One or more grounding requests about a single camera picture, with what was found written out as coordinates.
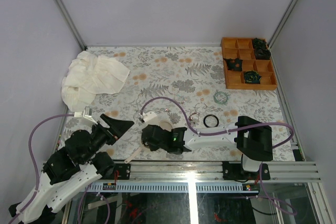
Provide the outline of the beige round jewelry case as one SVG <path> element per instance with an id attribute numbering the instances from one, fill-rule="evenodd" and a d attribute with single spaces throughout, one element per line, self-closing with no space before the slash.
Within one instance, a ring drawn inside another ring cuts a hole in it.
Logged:
<path id="1" fill-rule="evenodd" d="M 173 125 L 166 121 L 166 120 L 161 120 L 159 122 L 159 127 L 161 127 L 164 130 L 170 131 L 173 128 Z M 141 143 L 140 147 L 136 149 L 127 159 L 124 160 L 125 164 L 130 163 L 137 155 L 139 155 L 143 151 L 150 151 L 149 147 L 145 147 L 144 144 Z"/>

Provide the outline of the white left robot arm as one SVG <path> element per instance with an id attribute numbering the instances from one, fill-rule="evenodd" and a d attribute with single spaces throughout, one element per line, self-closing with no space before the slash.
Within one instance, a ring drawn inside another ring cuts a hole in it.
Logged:
<path id="1" fill-rule="evenodd" d="M 10 223 L 15 220 L 33 223 L 38 222 L 42 215 L 54 215 L 91 183 L 114 175 L 116 164 L 102 147 L 115 144 L 134 122 L 102 114 L 100 117 L 107 124 L 103 126 L 86 112 L 76 112 L 72 116 L 91 122 L 91 131 L 74 131 L 63 147 L 47 159 L 42 169 L 35 170 L 33 189 L 22 202 L 8 209 L 12 217 Z"/>

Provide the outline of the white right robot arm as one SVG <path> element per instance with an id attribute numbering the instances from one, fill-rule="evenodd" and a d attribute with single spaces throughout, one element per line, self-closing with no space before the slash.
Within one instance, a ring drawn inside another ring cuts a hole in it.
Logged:
<path id="1" fill-rule="evenodd" d="M 223 178 L 239 182 L 257 179 L 260 165 L 273 160 L 271 127 L 248 116 L 239 116 L 236 123 L 223 128 L 224 133 L 218 130 L 219 127 L 200 130 L 177 127 L 168 131 L 147 124 L 141 142 L 153 152 L 161 149 L 176 155 L 208 147 L 234 147 L 242 154 L 240 166 L 224 167 Z"/>

